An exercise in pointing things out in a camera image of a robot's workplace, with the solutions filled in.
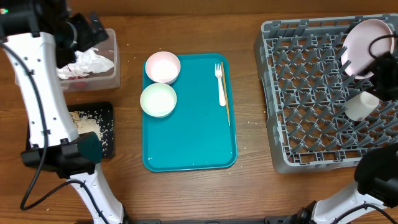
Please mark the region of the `white napkin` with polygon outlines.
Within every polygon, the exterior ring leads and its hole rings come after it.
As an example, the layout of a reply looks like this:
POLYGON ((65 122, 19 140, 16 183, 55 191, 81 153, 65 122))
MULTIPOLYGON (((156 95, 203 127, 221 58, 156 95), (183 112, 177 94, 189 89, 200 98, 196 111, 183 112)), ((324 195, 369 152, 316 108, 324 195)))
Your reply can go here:
POLYGON ((63 68, 58 69, 58 77, 62 80, 67 80, 65 74, 68 71, 82 74, 82 73, 103 73, 114 67, 114 62, 102 55, 97 54, 99 49, 90 48, 85 52, 76 51, 76 62, 69 63, 63 68))

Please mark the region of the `white paper cup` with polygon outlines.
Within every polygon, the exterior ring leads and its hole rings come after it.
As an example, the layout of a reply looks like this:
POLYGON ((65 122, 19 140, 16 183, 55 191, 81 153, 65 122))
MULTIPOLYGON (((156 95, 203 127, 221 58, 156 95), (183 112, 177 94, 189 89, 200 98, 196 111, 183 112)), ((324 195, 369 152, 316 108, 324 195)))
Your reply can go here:
POLYGON ((364 91, 344 104, 346 108, 345 114, 353 121, 362 121, 370 115, 378 105, 379 98, 364 91))

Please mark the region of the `white round plate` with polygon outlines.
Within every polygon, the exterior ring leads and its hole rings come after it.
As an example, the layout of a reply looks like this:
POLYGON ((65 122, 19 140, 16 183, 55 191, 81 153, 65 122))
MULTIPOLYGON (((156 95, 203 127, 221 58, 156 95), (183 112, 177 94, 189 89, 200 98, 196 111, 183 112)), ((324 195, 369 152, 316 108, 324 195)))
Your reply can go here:
POLYGON ((356 25, 343 43, 346 50, 341 56, 341 64, 344 65, 350 61, 345 68, 345 73, 349 76, 355 75, 355 79, 358 80, 373 76, 372 72, 365 75, 359 74, 374 60, 369 54, 369 45, 374 39, 390 34, 393 34, 392 29, 378 19, 369 19, 356 25))

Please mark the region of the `red snack wrapper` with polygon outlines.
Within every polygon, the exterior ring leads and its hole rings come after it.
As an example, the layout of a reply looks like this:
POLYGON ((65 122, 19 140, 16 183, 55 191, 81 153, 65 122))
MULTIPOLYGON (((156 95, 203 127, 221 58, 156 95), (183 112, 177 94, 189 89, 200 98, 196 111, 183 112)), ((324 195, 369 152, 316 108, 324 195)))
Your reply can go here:
POLYGON ((89 75, 89 73, 82 73, 82 74, 78 74, 78 73, 74 73, 71 71, 68 71, 65 76, 67 77, 67 80, 77 80, 77 79, 83 79, 86 78, 89 75))

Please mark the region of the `pink bowl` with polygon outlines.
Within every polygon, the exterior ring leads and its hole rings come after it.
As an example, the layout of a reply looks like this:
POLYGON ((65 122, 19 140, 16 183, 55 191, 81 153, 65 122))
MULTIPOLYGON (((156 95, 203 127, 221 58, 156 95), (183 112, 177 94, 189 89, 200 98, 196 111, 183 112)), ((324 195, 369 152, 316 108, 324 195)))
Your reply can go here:
POLYGON ((171 85, 178 78, 181 63, 175 54, 161 51, 152 54, 144 67, 153 82, 171 85))

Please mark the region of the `white bowl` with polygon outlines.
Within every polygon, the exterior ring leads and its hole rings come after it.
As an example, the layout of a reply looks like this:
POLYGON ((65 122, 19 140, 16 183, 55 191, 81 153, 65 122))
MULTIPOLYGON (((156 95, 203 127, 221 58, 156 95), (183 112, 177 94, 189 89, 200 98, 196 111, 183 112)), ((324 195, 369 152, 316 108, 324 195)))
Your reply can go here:
POLYGON ((164 118, 172 113, 177 104, 177 94, 168 84, 153 83, 141 93, 140 105, 146 114, 164 118))

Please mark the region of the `white plastic fork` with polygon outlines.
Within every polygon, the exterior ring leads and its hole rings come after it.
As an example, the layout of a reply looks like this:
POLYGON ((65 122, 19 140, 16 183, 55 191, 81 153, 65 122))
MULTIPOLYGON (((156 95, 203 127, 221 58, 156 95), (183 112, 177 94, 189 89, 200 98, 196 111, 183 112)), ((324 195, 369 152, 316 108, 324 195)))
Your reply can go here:
POLYGON ((223 74, 222 74, 222 70, 221 70, 221 64, 216 63, 215 64, 215 77, 217 78, 217 81, 218 81, 219 104, 220 104, 220 106, 226 106, 226 98, 225 98, 225 94, 224 94, 222 76, 223 76, 223 74))

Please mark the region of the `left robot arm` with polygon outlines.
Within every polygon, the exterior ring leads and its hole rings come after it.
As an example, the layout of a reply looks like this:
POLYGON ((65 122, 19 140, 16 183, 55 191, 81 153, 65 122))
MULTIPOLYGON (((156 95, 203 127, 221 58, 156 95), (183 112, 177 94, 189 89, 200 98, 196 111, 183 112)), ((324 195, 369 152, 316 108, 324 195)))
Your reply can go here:
POLYGON ((58 70, 107 40, 95 13, 71 15, 65 1, 1 2, 1 48, 21 89, 29 122, 25 166, 56 173, 79 194, 95 223, 129 223, 101 169, 102 145, 79 133, 65 102, 58 70))

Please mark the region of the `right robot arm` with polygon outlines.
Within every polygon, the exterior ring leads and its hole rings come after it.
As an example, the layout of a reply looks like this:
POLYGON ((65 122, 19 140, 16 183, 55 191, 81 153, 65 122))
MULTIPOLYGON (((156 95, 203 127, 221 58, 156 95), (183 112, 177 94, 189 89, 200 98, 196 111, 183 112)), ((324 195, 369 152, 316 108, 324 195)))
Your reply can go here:
MULTIPOLYGON (((373 72, 373 87, 366 91, 383 100, 397 99, 397 59, 386 52, 374 59, 363 73, 373 72)), ((378 211, 391 223, 384 209, 397 206, 397 143, 369 151, 360 160, 354 181, 330 198, 314 201, 284 220, 284 223, 349 223, 378 211)))

